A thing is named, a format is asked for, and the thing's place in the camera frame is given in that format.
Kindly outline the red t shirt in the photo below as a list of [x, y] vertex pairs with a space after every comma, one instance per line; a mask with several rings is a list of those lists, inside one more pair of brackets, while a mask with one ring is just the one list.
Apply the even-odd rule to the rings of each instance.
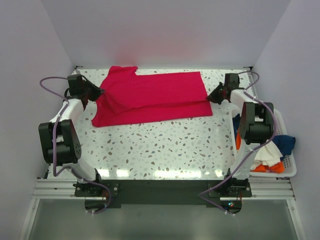
[[94, 127], [212, 116], [201, 73], [138, 75], [136, 66], [112, 66], [100, 87]]

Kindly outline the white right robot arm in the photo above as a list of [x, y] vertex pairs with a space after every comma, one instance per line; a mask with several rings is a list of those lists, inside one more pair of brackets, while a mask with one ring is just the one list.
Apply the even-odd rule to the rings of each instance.
[[220, 82], [206, 97], [209, 102], [219, 105], [226, 100], [241, 111], [237, 131], [241, 144], [235, 155], [235, 162], [230, 167], [228, 179], [248, 179], [259, 149], [273, 140], [277, 130], [273, 104], [250, 95], [249, 88], [252, 86], [240, 87], [240, 75], [227, 73], [224, 82]]

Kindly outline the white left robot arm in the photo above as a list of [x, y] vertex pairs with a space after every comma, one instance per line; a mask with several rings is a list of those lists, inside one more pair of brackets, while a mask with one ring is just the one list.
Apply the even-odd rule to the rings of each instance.
[[[46, 87], [46, 80], [66, 80], [68, 88], [61, 95]], [[39, 85], [49, 93], [62, 98], [62, 107], [58, 113], [50, 121], [38, 126], [43, 158], [52, 166], [52, 175], [58, 177], [64, 171], [68, 171], [77, 178], [80, 185], [99, 186], [101, 177], [98, 171], [82, 157], [82, 146], [75, 122], [86, 110], [88, 102], [95, 102], [104, 90], [80, 73], [68, 77], [45, 77], [39, 81]]]

